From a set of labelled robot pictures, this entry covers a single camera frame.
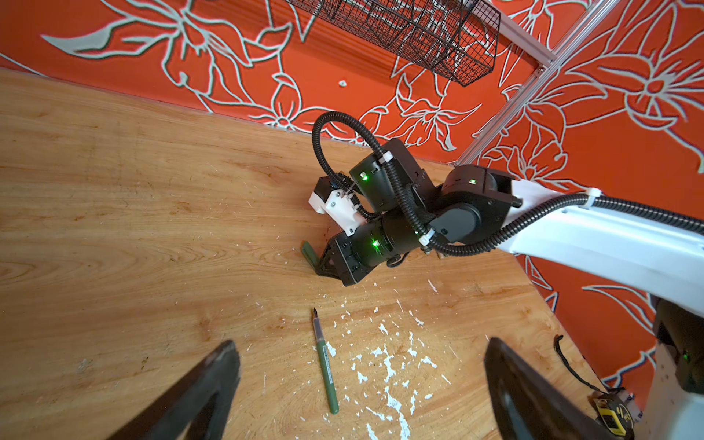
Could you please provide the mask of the yellow tape measure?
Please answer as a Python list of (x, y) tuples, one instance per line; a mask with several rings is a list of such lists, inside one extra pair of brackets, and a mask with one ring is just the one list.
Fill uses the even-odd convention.
[(615, 394), (596, 395), (592, 403), (598, 420), (615, 437), (634, 439), (635, 421), (625, 403)]

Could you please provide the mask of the dark green pen cap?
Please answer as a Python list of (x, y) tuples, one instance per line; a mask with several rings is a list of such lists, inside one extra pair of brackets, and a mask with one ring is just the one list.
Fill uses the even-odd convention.
[(308, 264), (313, 268), (314, 271), (317, 271), (317, 267), (319, 264), (319, 256), (316, 254), (315, 250), (308, 241), (304, 240), (302, 242), (301, 251)]

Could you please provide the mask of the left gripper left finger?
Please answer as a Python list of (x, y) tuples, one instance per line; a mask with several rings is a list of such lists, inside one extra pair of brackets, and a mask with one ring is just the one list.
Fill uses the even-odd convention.
[(221, 439), (240, 379), (237, 346), (226, 340), (110, 437)]

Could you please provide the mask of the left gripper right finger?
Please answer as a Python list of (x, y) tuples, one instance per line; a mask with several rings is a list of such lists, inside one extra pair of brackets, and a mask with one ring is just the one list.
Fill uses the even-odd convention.
[(484, 368), (494, 418), (503, 439), (611, 437), (502, 339), (489, 340)]

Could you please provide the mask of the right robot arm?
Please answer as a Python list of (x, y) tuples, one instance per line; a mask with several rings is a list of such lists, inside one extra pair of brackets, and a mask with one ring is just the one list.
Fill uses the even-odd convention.
[(374, 145), (349, 174), (324, 170), (310, 205), (341, 231), (315, 272), (345, 285), (415, 249), (468, 257), (493, 250), (572, 267), (638, 289), (654, 307), (656, 366), (642, 416), (617, 390), (595, 390), (583, 414), (506, 343), (489, 341), (484, 366), (505, 439), (700, 439), (703, 436), (703, 224), (597, 189), (558, 194), (472, 165), (440, 185), (403, 143)]

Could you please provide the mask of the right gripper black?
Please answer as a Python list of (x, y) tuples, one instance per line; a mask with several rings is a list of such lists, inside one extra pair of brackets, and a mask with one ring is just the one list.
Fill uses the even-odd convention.
[(351, 286), (361, 282), (383, 262), (385, 237), (381, 232), (360, 236), (338, 233), (328, 240), (315, 264), (315, 273)]

